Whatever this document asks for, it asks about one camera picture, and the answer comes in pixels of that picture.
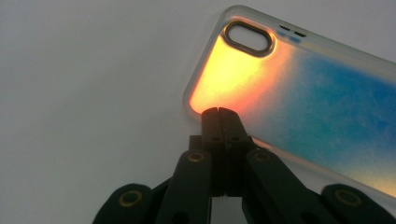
phone case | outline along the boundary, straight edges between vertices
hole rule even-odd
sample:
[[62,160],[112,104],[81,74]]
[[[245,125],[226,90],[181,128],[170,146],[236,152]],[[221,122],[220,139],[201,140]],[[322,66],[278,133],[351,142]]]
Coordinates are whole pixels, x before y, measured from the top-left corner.
[[[235,26],[268,46],[234,41]],[[195,118],[230,108],[255,138],[396,197],[394,71],[395,63],[236,6],[222,14],[183,101]]]

camera cutout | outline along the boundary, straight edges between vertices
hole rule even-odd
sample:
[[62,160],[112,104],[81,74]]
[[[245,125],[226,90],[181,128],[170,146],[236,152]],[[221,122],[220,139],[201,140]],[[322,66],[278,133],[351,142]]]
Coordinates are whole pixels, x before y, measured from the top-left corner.
[[230,23],[225,37],[229,45],[257,57],[265,56],[272,45],[267,32],[241,21]]

black clamp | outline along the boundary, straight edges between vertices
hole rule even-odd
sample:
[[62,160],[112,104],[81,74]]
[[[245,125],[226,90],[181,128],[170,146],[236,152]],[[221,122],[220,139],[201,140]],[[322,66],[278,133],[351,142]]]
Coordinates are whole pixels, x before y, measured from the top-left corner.
[[242,197],[248,223],[396,223],[352,187],[307,189],[277,155],[254,145],[237,113],[210,108],[170,179],[155,189],[117,189],[93,224],[210,223],[211,199],[223,195]]

white background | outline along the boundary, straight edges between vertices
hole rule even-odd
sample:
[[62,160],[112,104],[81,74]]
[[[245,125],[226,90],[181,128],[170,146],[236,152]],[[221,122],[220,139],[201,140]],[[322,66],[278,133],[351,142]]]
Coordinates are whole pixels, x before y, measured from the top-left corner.
[[[200,125],[182,94],[243,4],[395,62],[394,0],[0,1],[0,223],[91,223],[117,188],[170,177]],[[212,223],[244,223],[214,201]]]

metal rivet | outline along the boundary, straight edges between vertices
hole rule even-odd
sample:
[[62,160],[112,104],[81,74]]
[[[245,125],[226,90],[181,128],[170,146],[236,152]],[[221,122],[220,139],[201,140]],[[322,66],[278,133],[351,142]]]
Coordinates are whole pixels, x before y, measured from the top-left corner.
[[258,152],[254,154],[254,159],[256,159],[256,161],[269,161],[271,160],[271,156],[264,152]]
[[200,152],[192,152],[192,153],[190,153],[188,159],[189,159],[189,161],[199,162],[204,159],[204,154],[202,154]]
[[140,192],[139,190],[129,190],[120,196],[119,204],[122,207],[132,207],[140,203],[142,199],[142,192]]
[[338,189],[334,192],[335,198],[338,202],[346,204],[351,207],[359,207],[362,205],[363,201],[361,197],[356,195],[355,193],[345,190],[345,189]]

